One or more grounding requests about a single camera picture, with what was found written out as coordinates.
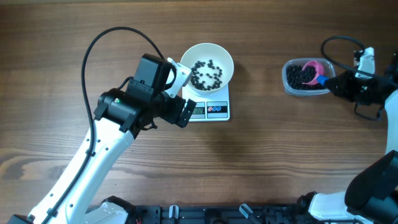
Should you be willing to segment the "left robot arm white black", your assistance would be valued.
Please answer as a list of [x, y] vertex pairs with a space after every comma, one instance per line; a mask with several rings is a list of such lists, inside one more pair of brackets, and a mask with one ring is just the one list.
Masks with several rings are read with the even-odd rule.
[[113, 88], [100, 96], [86, 139], [51, 191], [27, 216], [13, 215], [9, 223], [134, 223], [134, 206], [120, 198], [88, 207], [139, 132], [155, 127], [154, 118], [187, 125], [196, 104], [177, 93], [191, 76], [190, 68], [171, 58], [143, 55], [126, 91]]

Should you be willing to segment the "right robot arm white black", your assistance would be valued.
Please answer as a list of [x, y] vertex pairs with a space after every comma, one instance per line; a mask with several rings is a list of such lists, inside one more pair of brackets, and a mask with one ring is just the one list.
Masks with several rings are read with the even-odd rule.
[[379, 104], [387, 114], [383, 157], [359, 173], [344, 192], [301, 196], [291, 208], [293, 223], [397, 223], [397, 57], [384, 76], [359, 78], [356, 70], [317, 78], [335, 96], [356, 104]]

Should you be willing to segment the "white digital kitchen scale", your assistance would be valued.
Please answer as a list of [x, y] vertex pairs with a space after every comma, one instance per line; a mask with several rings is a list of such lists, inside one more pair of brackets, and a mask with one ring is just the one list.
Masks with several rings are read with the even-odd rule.
[[182, 88], [182, 97], [197, 103], [189, 122], [215, 122], [230, 119], [228, 85], [212, 93], [210, 91], [199, 93], [191, 85], [187, 85]]

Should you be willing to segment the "black beans in scoop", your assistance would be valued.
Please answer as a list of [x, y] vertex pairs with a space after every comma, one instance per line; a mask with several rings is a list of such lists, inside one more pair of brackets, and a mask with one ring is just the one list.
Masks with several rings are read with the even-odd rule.
[[316, 73], [317, 71], [314, 66], [309, 65], [305, 67], [301, 72], [302, 83], [311, 82], [315, 78]]

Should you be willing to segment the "black beans in bowl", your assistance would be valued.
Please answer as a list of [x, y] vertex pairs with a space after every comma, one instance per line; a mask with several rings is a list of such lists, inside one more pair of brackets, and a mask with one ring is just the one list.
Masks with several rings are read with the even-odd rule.
[[192, 77], [190, 79], [190, 84], [196, 90], [218, 90], [222, 85], [226, 84], [226, 81], [224, 81], [223, 69], [212, 59], [207, 61], [196, 61], [191, 70]]

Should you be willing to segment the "white round bowl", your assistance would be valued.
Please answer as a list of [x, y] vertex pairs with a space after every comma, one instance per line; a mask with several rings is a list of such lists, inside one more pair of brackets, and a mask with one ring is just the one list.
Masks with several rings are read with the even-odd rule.
[[212, 43], [196, 44], [193, 47], [190, 47], [183, 54], [180, 63], [186, 65], [189, 68], [192, 68], [193, 64], [196, 61], [198, 60], [207, 61], [210, 59], [214, 60], [215, 63], [223, 69], [224, 81], [226, 81], [226, 84], [222, 85], [221, 88], [228, 85], [228, 83], [231, 81], [233, 77], [234, 62], [232, 56], [228, 53], [228, 51], [219, 45]]

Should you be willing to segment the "clear plastic food container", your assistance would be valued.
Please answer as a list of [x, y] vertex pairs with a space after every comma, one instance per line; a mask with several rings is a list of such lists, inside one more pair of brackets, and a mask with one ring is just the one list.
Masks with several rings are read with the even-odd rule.
[[335, 68], [331, 62], [327, 61], [323, 58], [296, 58], [289, 60], [285, 63], [282, 69], [282, 83], [284, 85], [284, 92], [288, 95], [292, 96], [316, 96], [327, 94], [330, 91], [327, 88], [323, 88], [320, 84], [316, 85], [302, 85], [296, 84], [291, 81], [290, 75], [287, 75], [287, 71], [289, 68], [303, 68], [307, 62], [316, 61], [323, 67], [323, 75], [332, 78], [336, 76]]

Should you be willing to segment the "black beans pile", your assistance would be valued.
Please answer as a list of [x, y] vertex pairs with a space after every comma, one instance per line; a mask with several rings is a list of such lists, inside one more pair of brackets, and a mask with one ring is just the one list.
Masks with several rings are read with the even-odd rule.
[[296, 90], [323, 90], [324, 86], [321, 84], [308, 85], [307, 83], [302, 83], [301, 79], [302, 66], [299, 65], [289, 65], [286, 68], [286, 77], [289, 86]]

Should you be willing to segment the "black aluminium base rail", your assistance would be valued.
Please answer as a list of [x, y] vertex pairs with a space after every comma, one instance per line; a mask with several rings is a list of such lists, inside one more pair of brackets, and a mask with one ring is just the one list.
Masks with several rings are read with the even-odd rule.
[[242, 206], [215, 207], [169, 207], [138, 205], [135, 207], [129, 223], [140, 224], [284, 224], [311, 223], [300, 215], [293, 204], [287, 205], [249, 205], [246, 212]]

